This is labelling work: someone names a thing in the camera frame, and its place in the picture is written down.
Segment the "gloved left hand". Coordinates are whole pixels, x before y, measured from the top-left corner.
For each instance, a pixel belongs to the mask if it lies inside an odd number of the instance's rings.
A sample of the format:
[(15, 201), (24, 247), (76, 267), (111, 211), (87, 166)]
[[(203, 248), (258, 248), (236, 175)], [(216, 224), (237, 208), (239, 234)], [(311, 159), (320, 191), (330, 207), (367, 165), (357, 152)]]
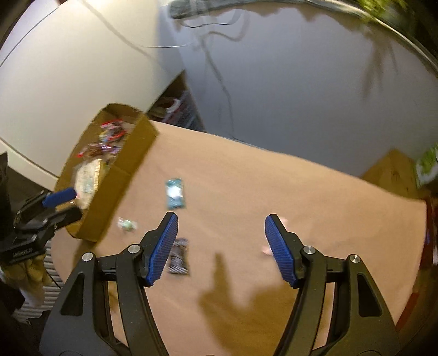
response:
[(50, 283), (44, 264), (45, 257), (46, 254), (42, 254), (12, 265), (1, 263), (1, 280), (11, 287), (25, 291), (42, 289)]

